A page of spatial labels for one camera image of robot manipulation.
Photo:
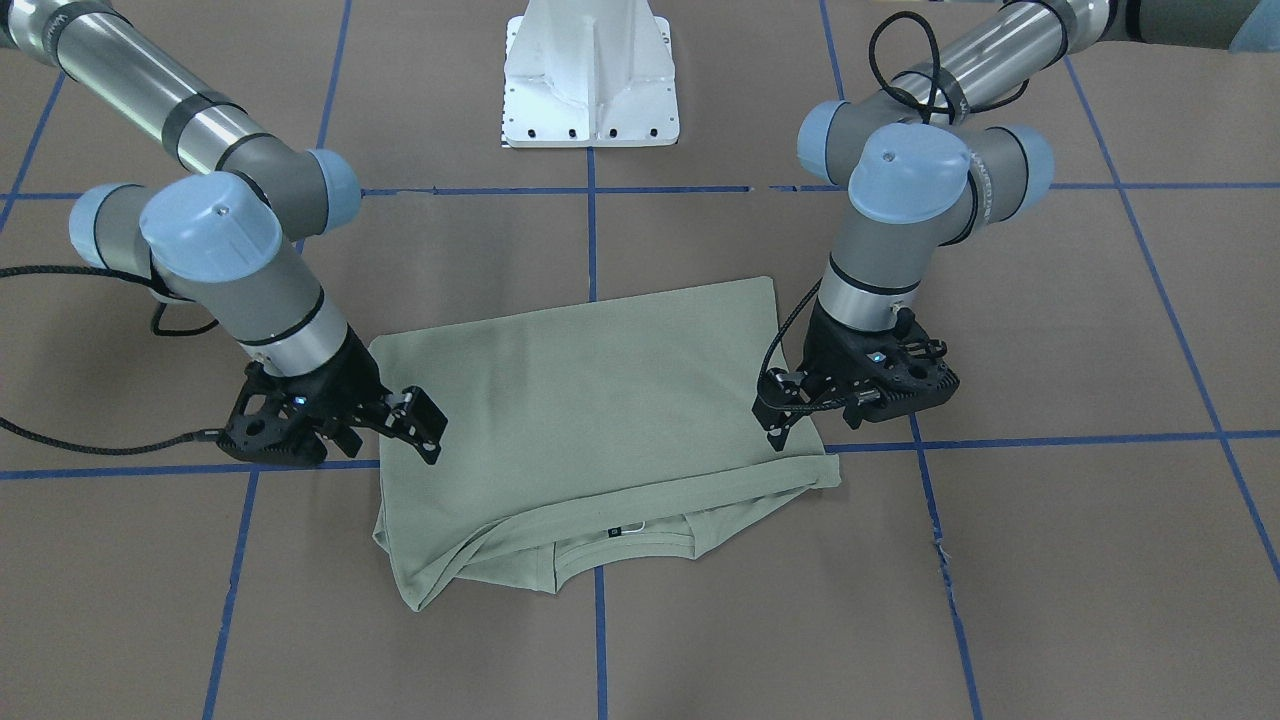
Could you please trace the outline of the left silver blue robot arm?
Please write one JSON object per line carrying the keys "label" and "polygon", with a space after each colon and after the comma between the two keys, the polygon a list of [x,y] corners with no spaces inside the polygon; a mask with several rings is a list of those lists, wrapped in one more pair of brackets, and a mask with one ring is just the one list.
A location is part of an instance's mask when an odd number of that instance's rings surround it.
{"label": "left silver blue robot arm", "polygon": [[946,343],[913,309],[934,251],[1009,220],[1050,190],[1048,141],[1025,126],[965,133],[963,123],[1019,99],[1030,78],[1100,41],[1230,53],[1277,50],[1275,1],[1006,1],[947,46],[915,12],[929,56],[895,76],[868,44],[877,91],[860,102],[814,106],[796,154],[844,190],[850,209],[822,279],[794,372],[763,363],[753,414],[774,450],[815,413],[859,428],[947,402],[960,386]]}

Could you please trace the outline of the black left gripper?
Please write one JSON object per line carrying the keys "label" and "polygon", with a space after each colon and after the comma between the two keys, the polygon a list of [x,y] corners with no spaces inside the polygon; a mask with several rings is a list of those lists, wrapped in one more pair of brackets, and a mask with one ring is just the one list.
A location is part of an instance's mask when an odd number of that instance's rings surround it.
{"label": "black left gripper", "polygon": [[756,379],[751,413],[776,452],[791,429],[813,414],[812,401],[835,401],[863,386],[906,389],[899,342],[890,331],[859,331],[837,322],[822,305],[812,311],[800,372],[769,368]]}

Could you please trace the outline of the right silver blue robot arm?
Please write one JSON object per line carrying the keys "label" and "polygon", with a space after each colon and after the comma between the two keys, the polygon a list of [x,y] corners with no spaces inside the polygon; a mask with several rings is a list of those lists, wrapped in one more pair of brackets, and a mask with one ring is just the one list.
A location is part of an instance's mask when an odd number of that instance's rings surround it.
{"label": "right silver blue robot arm", "polygon": [[150,446],[215,443],[246,462],[315,468],[360,429],[440,455],[447,419],[419,387],[388,389],[366,345],[294,249],[351,223],[360,182],[338,154],[297,151],[137,31],[109,1],[5,1],[3,46],[61,70],[157,141],[187,177],[101,184],[73,206],[81,275],[195,304],[250,357],[225,424]]}

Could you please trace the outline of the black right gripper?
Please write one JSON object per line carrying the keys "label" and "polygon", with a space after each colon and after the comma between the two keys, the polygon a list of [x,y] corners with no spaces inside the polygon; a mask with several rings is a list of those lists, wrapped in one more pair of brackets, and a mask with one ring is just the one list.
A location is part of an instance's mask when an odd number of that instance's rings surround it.
{"label": "black right gripper", "polygon": [[285,391],[296,396],[317,434],[343,455],[358,455],[364,446],[356,432],[371,429],[380,436],[410,446],[428,465],[435,465],[448,425],[445,414],[417,386],[398,393],[381,383],[378,365],[353,329],[335,354],[311,372],[285,375],[273,370],[265,359],[255,359],[270,375],[285,380]]}

